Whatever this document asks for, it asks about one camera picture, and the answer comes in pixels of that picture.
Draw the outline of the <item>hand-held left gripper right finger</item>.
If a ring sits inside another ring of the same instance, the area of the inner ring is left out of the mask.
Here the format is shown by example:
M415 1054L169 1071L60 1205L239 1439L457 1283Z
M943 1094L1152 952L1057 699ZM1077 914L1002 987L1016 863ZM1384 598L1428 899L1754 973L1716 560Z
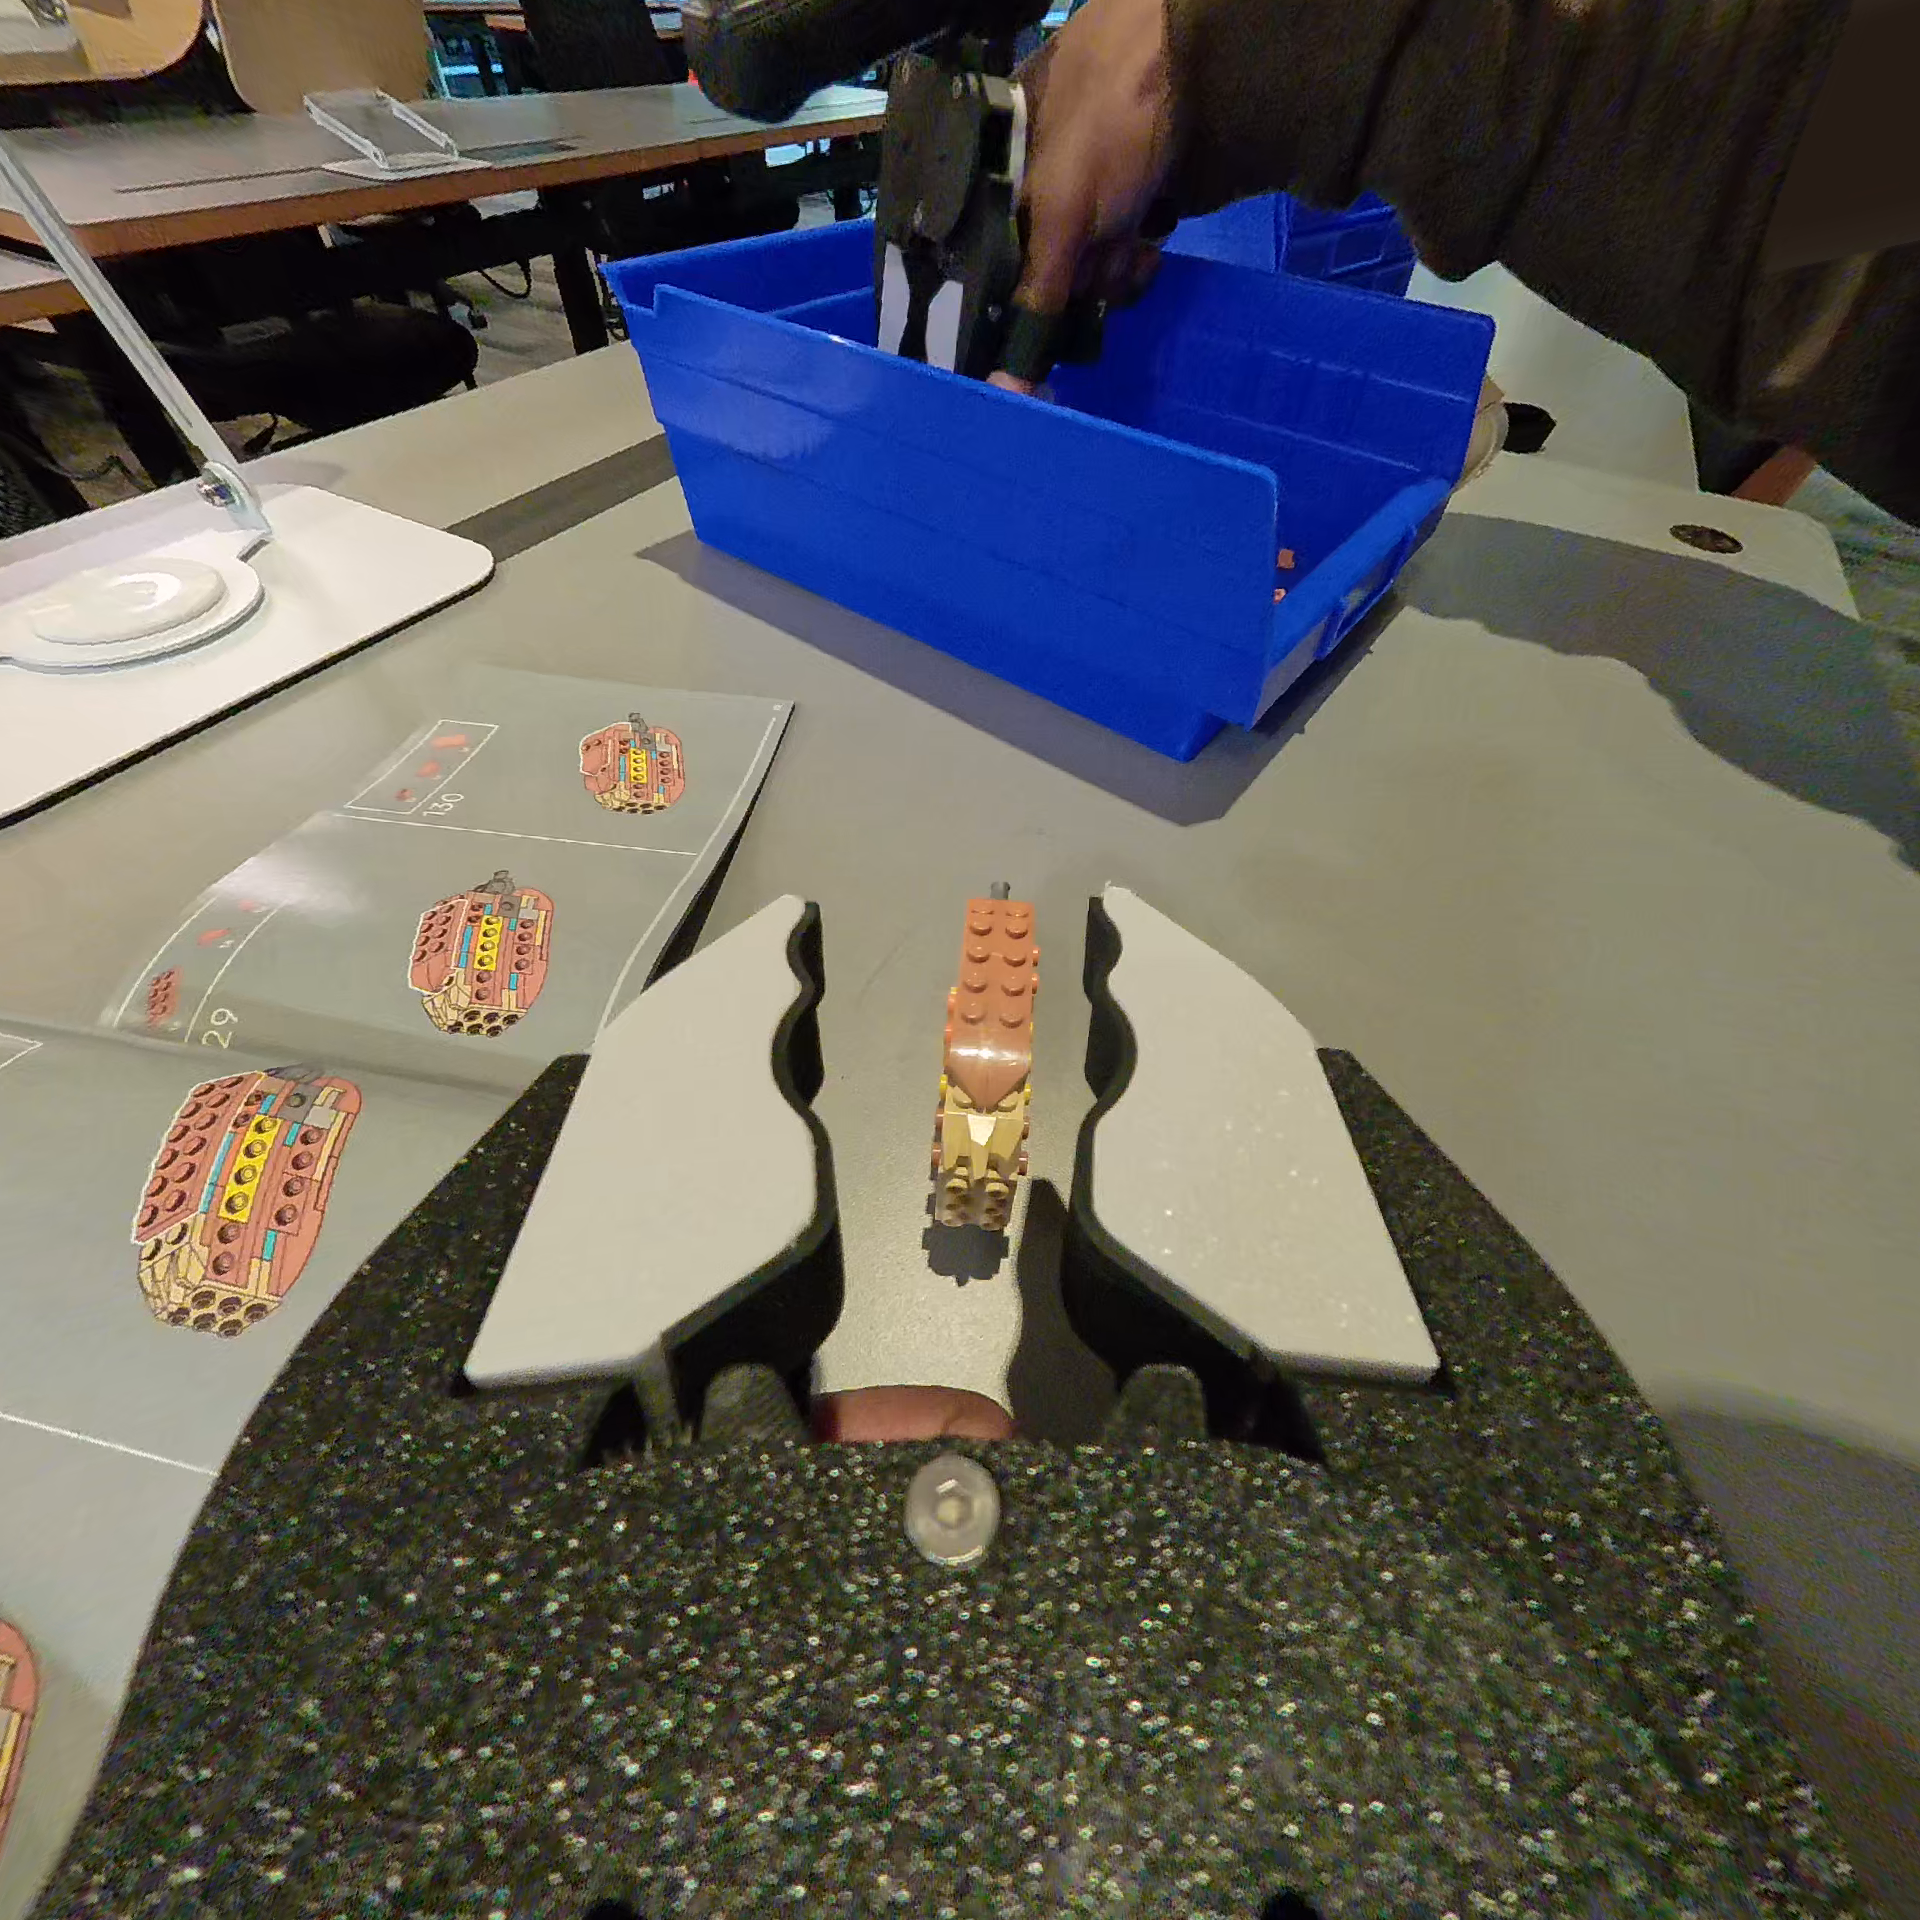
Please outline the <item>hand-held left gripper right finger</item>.
M1308 1027L1109 882L1087 905L1087 1083L1071 1223L1236 1360L1433 1382L1441 1360Z

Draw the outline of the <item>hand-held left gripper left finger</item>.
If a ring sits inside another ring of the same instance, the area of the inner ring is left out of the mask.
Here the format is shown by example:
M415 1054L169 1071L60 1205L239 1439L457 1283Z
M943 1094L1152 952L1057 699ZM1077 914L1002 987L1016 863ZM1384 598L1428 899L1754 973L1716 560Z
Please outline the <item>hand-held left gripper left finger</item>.
M815 904L769 902L592 1048L469 1350L478 1389L801 1379L841 1307Z

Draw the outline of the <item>blue plastic bin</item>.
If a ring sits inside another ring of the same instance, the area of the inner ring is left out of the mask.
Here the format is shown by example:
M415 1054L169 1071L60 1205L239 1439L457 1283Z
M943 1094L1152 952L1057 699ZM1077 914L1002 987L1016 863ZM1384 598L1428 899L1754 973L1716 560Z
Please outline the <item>blue plastic bin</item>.
M1020 399L876 349L873 226L605 269L709 547L1188 761L1389 594L1497 326L1162 254Z

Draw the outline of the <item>brown toy brick model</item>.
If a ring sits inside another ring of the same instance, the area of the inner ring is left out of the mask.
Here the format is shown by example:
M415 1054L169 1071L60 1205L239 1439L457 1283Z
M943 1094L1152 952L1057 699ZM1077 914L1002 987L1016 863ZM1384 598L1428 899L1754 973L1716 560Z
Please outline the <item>brown toy brick model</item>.
M966 902L945 999L929 1142L929 1219L1002 1232L1029 1168L1039 947L1036 907L1005 881Z

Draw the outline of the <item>person's right forearm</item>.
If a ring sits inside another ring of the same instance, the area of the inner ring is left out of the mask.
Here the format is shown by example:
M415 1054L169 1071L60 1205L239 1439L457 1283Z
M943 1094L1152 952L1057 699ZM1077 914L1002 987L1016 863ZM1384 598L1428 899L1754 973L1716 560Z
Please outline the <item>person's right forearm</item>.
M1914 466L1914 246L1764 247L1852 5L1168 5L1175 178L1388 202L1861 491Z

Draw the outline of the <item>grey office desk wooden edge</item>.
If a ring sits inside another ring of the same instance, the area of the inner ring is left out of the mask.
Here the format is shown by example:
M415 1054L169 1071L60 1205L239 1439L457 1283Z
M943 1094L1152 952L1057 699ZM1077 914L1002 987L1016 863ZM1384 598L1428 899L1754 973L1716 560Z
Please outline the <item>grey office desk wooden edge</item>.
M304 112L31 129L12 151L84 253L109 259L862 137L880 129L885 97L825 87L778 127L724 115L690 86L421 104L421 115L474 167L342 176L326 167L341 143Z

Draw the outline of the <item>person's right hand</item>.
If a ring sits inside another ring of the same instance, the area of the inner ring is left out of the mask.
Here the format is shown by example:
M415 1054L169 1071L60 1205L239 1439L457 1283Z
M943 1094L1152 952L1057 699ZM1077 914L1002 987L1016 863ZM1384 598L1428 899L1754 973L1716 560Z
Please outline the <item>person's right hand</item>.
M1130 304L1161 264L1175 151L1162 2L1087 2L1020 69L1021 278L991 384L1036 394L1079 304Z

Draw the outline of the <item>person's left hand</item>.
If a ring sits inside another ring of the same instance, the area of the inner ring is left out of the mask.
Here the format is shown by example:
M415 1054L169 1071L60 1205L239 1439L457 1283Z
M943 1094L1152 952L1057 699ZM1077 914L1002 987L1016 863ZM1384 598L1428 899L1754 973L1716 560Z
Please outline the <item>person's left hand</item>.
M929 1439L1001 1442L1016 1422L991 1397L929 1384L862 1385L815 1399L813 1433L832 1446L894 1446Z

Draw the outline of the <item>stacked blue plastic bins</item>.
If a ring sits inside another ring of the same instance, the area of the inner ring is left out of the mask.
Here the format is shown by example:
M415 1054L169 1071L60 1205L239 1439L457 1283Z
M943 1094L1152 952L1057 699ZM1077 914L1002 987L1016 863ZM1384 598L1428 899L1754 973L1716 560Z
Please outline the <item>stacked blue plastic bins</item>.
M1397 210L1378 198L1359 198L1342 210L1312 209L1288 195L1242 200L1181 219L1162 249L1388 297L1406 295L1417 259Z

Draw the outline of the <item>grey instruction booklet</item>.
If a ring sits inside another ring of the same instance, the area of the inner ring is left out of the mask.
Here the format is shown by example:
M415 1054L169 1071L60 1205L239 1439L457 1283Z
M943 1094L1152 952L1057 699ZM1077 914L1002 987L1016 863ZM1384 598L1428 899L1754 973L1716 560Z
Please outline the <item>grey instruction booklet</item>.
M352 1273L634 997L793 714L474 669L95 1024L5 1017L5 1915L234 1439Z

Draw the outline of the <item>clear acrylic stand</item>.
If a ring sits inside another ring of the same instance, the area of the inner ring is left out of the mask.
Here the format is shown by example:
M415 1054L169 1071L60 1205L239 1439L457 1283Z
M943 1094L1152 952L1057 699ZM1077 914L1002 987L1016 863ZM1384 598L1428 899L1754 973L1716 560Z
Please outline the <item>clear acrylic stand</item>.
M304 112L338 147L320 163L326 174L386 183L474 167L447 134L377 87L305 94Z

